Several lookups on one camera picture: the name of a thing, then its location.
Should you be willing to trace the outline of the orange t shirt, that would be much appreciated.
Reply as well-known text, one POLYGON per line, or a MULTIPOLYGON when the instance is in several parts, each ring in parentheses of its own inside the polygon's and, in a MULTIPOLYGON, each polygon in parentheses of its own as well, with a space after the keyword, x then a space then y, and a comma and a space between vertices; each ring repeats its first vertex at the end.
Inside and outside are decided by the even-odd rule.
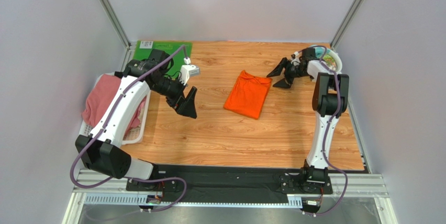
POLYGON ((241 71, 223 108, 249 118, 259 119, 272 85, 269 77, 258 77, 241 71))

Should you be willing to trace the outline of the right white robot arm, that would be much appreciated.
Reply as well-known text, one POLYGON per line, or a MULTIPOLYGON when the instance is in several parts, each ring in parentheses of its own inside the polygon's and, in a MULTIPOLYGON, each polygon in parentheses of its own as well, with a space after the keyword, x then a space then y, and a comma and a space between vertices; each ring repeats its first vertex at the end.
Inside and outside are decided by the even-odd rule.
POLYGON ((315 81, 312 108, 316 126, 311 150, 298 175, 290 176, 288 186, 303 193, 322 193, 329 183, 329 152, 335 128, 348 106, 349 76, 342 73, 343 63, 337 53, 314 45, 282 58, 267 75, 283 78, 276 88, 290 89, 294 79, 310 77, 315 81))

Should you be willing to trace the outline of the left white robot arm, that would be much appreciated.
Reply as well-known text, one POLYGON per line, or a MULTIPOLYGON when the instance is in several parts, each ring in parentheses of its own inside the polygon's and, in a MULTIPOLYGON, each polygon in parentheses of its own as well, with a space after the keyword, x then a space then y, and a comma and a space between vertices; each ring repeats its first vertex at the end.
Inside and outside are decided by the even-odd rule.
POLYGON ((199 67, 185 56, 178 76, 167 75, 173 66, 173 57, 178 53, 179 50, 168 54, 154 49, 146 59, 133 59, 123 72, 115 74, 120 86, 104 116, 90 134, 79 135, 75 142, 78 160, 85 168, 117 179, 150 178, 154 164, 131 157, 121 146, 133 115, 150 92, 165 96, 167 104, 177 114, 193 119, 197 117, 197 88, 193 86, 187 95, 184 90, 191 77, 200 75, 199 67))

